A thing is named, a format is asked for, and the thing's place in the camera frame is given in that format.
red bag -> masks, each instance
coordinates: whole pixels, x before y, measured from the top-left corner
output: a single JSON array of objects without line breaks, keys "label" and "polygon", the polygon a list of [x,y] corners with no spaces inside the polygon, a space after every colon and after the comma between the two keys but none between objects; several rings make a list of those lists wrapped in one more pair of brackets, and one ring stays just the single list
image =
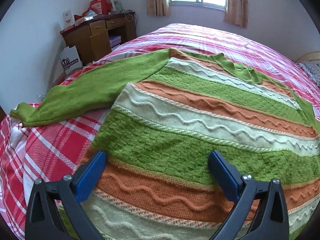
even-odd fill
[{"label": "red bag", "polygon": [[97,14],[108,14],[112,10],[112,4],[107,3],[106,0],[93,0],[90,8]]}]

white box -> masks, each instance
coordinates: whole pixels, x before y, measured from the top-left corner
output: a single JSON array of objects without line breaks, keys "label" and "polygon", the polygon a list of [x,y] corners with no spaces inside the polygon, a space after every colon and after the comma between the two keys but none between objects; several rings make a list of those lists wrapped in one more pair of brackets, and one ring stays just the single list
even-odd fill
[{"label": "white box", "polygon": [[75,26],[79,26],[81,23],[93,20],[93,18],[94,18],[94,16],[84,16],[84,17],[76,20]]},{"label": "white box", "polygon": [[60,61],[66,75],[69,75],[75,69],[83,67],[76,46],[66,47],[60,54]]},{"label": "white box", "polygon": [[73,16],[73,13],[72,13],[72,10],[67,10],[67,11],[64,11],[62,13],[62,16],[63,16],[63,21],[64,21],[64,24],[65,24],[65,27],[68,28],[70,26],[72,26],[73,24],[75,24],[75,18]]}]

white wall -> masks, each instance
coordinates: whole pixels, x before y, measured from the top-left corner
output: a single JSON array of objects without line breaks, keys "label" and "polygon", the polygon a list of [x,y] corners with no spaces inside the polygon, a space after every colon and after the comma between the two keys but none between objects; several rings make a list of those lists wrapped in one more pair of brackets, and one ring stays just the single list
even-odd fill
[{"label": "white wall", "polygon": [[6,113],[22,101],[38,101],[62,73],[62,12],[82,14],[90,1],[15,0],[0,22],[0,105]]},{"label": "white wall", "polygon": [[299,0],[249,0],[248,29],[223,22],[224,12],[196,6],[171,6],[167,17],[147,16],[146,0],[119,0],[137,12],[137,34],[170,23],[186,23],[225,30],[265,44],[290,59],[320,50],[320,35]]}]

blue gripper pad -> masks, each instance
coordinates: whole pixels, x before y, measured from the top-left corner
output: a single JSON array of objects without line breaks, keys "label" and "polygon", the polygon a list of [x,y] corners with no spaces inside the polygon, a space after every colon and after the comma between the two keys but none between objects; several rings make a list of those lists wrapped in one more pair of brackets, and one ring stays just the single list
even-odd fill
[{"label": "blue gripper pad", "polygon": [[107,163],[107,155],[103,151],[95,152],[89,161],[79,167],[76,173],[79,171],[82,176],[76,184],[75,199],[80,204],[86,201],[91,194],[94,186],[97,184],[105,166]]},{"label": "blue gripper pad", "polygon": [[212,151],[209,154],[208,164],[210,172],[218,181],[227,199],[238,203],[243,187],[240,172],[229,164],[219,151]]}]

red plaid blanket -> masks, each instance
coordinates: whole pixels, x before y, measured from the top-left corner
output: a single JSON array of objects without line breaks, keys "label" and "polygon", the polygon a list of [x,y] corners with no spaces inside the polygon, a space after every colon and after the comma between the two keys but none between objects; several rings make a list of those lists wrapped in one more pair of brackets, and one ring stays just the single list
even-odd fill
[{"label": "red plaid blanket", "polygon": [[[320,120],[319,89],[297,64],[242,36],[185,24],[171,24],[127,42],[62,85],[106,63],[170,47],[202,54],[222,52],[234,62],[250,65],[311,102],[316,118]],[[107,114],[107,109],[94,110],[74,119],[33,128],[25,128],[20,120],[8,116],[2,121],[0,214],[19,239],[24,239],[26,203],[33,181],[36,178],[59,180],[63,175],[73,173]]]}]

